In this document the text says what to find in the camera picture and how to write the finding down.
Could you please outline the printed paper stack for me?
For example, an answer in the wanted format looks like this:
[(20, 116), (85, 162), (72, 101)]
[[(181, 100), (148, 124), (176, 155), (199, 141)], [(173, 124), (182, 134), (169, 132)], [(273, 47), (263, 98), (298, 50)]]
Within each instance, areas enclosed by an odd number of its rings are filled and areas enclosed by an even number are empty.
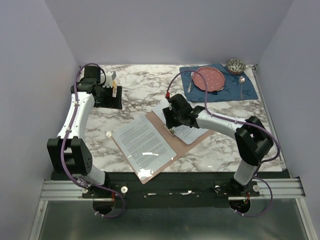
[[(169, 103), (166, 100), (162, 100), (158, 105), (152, 108), (155, 115), (162, 121), (162, 125), (165, 125), (165, 116), (163, 114), (163, 109), (169, 107)], [(190, 145), (196, 141), (199, 137), (208, 132), (207, 129), (194, 128), (181, 125), (178, 127), (171, 128), (175, 132), (175, 137), (178, 137), (185, 144)]]

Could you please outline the pink folder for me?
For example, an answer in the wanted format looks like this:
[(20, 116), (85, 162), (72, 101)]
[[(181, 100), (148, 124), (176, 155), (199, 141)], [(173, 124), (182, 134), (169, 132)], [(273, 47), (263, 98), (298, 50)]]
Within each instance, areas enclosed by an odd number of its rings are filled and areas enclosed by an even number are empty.
[(179, 158), (183, 157), (187, 152), (192, 150), (194, 147), (196, 147), (198, 144), (200, 144), (203, 140), (205, 140), (207, 137), (209, 137), (213, 133), (213, 131), (208, 130), (207, 133), (203, 134), (201, 137), (199, 137), (193, 143), (186, 144), (182, 140), (180, 140), (178, 137), (171, 136), (163, 127), (163, 122), (156, 116), (156, 114), (153, 111), (151, 111), (145, 115), (141, 115), (141, 116), (147, 117), (147, 119), (153, 124), (153, 126), (156, 128), (156, 130), (161, 134), (161, 136), (165, 139), (165, 141), (169, 144), (169, 146), (176, 153), (176, 157), (174, 157), (174, 159), (171, 160), (167, 164), (167, 166), (162, 169), (162, 171), (165, 170), (167, 167), (169, 167), (171, 164), (173, 164), (175, 161), (177, 161)]

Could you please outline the printed paper sheet top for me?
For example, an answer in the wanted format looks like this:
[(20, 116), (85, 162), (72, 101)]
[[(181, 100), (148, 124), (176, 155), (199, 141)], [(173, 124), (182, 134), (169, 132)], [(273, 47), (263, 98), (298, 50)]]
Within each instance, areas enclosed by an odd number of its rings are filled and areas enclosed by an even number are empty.
[(159, 174), (177, 156), (144, 115), (116, 130), (112, 138), (142, 184)]

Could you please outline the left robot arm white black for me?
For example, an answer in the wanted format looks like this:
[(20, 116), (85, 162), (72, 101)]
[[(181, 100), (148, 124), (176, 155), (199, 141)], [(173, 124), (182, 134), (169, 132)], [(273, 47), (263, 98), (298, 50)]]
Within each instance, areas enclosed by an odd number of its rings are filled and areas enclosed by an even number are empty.
[(55, 173), (65, 174), (82, 188), (94, 184), (93, 191), (101, 198), (110, 194), (110, 178), (94, 166), (84, 141), (85, 129), (93, 108), (122, 109), (122, 87), (116, 85), (116, 76), (96, 63), (82, 66), (70, 87), (71, 102), (64, 124), (46, 145)]

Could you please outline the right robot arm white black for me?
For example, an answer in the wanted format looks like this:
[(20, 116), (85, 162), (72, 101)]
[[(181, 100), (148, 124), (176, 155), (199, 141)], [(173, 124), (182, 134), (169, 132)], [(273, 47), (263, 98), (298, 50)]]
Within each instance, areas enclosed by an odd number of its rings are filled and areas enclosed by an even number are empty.
[(182, 94), (170, 97), (162, 112), (168, 129), (187, 126), (211, 130), (236, 141), (241, 162), (230, 183), (230, 191), (236, 196), (247, 192), (248, 183), (274, 145), (271, 134), (257, 117), (237, 119), (210, 114), (204, 106), (193, 107)]

